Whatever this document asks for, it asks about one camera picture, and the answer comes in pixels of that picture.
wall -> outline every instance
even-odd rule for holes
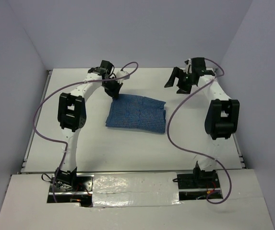
[[[224,89],[241,103],[240,147],[275,225],[275,1],[252,2],[222,66]]]
[[[252,0],[9,0],[49,69],[221,61]]]
[[[47,73],[9,4],[0,0],[0,208],[22,165]]]

cloth fold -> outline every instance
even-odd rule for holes
[[[166,102],[131,94],[120,94],[111,103],[107,127],[136,128],[165,133]]]

blue towel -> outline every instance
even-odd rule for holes
[[[137,128],[155,133],[165,133],[166,102],[149,97],[119,94],[110,106],[106,127]]]

purple cable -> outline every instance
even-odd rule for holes
[[[120,79],[125,79],[125,78],[127,78],[127,77],[130,77],[133,73],[136,72],[136,70],[138,69],[138,66],[139,66],[138,63],[137,63],[136,61],[132,61],[132,62],[129,62],[128,64],[126,64],[124,67],[122,67],[121,70],[123,70],[125,67],[127,67],[127,66],[130,65],[130,64],[136,64],[135,69],[134,69],[131,73],[129,73],[129,74],[127,74],[127,75],[125,75],[125,76],[123,76],[123,77],[121,77],[121,78],[102,79],[102,80],[89,80],[89,81],[87,81],[87,83],[91,83],[91,82],[104,82],[104,81],[118,81],[118,80],[120,80]],[[37,108],[37,110],[36,110],[36,112],[35,112],[34,119],[33,119],[33,130],[35,131],[35,133],[36,133],[38,136],[40,136],[41,138],[43,138],[43,139],[45,139],[45,140],[48,140],[48,141],[52,141],[52,142],[57,142],[57,143],[65,144],[64,155],[62,156],[62,159],[61,159],[61,161],[60,161],[60,165],[59,165],[59,167],[57,168],[57,170],[56,170],[56,172],[55,172],[55,175],[54,175],[54,178],[53,178],[53,182],[52,182],[52,184],[53,184],[53,186],[52,186],[52,193],[53,193],[53,198],[54,198],[55,203],[57,203],[57,200],[56,200],[56,196],[55,196],[54,184],[55,184],[55,182],[56,182],[57,174],[59,173],[60,168],[61,168],[62,164],[63,164],[64,161],[65,161],[65,157],[66,157],[66,153],[67,153],[67,148],[68,148],[68,143],[67,143],[66,141],[63,141],[63,140],[56,140],[56,139],[48,138],[48,137],[42,135],[41,133],[39,133],[38,130],[37,130],[37,128],[36,128],[36,125],[35,125],[35,123],[36,123],[36,117],[37,117],[37,113],[38,113],[38,111],[40,110],[40,108],[42,107],[42,105],[43,105],[48,99],[50,99],[53,95],[55,95],[56,93],[58,93],[58,92],[61,91],[61,90],[64,90],[64,89],[69,88],[69,87],[74,86],[74,85],[80,85],[80,84],[85,84],[85,82],[84,82],[84,81],[79,81],[79,82],[76,82],[76,83],[72,83],[72,84],[69,84],[69,85],[65,85],[65,86],[61,87],[60,89],[58,89],[58,90],[54,91],[53,93],[51,93],[48,97],[46,97],[46,98],[40,103],[39,107]]]
[[[214,61],[212,61],[212,60],[210,60],[210,59],[205,58],[205,60],[214,63],[214,64],[217,65],[217,66],[221,69],[221,71],[222,71],[222,74],[215,76],[214,79],[219,78],[219,77],[221,77],[221,76],[224,76],[225,71],[223,70],[223,68],[221,68],[220,65],[218,65],[216,62],[214,62]],[[208,158],[210,158],[210,159],[216,161],[216,162],[223,168],[223,170],[226,172],[227,178],[228,178],[228,180],[229,180],[229,191],[228,191],[228,193],[227,193],[227,196],[226,196],[223,200],[221,200],[221,201],[219,201],[219,202],[213,202],[213,201],[209,200],[209,196],[210,196],[210,195],[212,195],[213,193],[219,193],[219,191],[213,191],[212,193],[210,193],[210,194],[208,194],[208,195],[206,196],[206,200],[207,200],[209,203],[214,204],[214,205],[218,205],[218,204],[224,203],[224,202],[228,199],[228,197],[230,196],[230,194],[231,194],[232,182],[231,182],[231,178],[230,178],[230,175],[229,175],[227,169],[223,166],[223,164],[222,164],[219,160],[215,159],[215,158],[212,157],[212,156],[209,156],[209,155],[204,154],[204,153],[201,153],[201,152],[196,152],[196,151],[193,151],[193,150],[185,149],[185,148],[182,148],[182,147],[178,146],[178,145],[177,145],[176,143],[174,143],[174,142],[172,141],[172,139],[170,138],[170,132],[169,132],[171,120],[172,120],[172,118],[175,116],[176,112],[180,109],[180,107],[181,107],[187,100],[189,100],[191,97],[193,97],[196,93],[200,92],[200,91],[203,90],[205,87],[207,87],[207,86],[209,86],[210,84],[212,84],[212,82],[214,81],[214,79],[211,80],[209,83],[205,84],[203,87],[197,89],[195,92],[191,93],[187,98],[185,98],[185,99],[178,105],[178,107],[177,107],[177,108],[175,109],[175,111],[172,113],[172,115],[170,116],[170,119],[169,119],[169,121],[168,121],[168,124],[167,124],[167,136],[168,136],[169,141],[170,141],[170,142],[172,143],[172,145],[175,146],[176,148],[178,148],[178,149],[180,149],[180,150],[182,150],[182,151],[185,151],[185,152],[190,152],[190,153],[194,153],[194,154],[201,155],[201,156],[204,156],[204,157],[208,157]]]

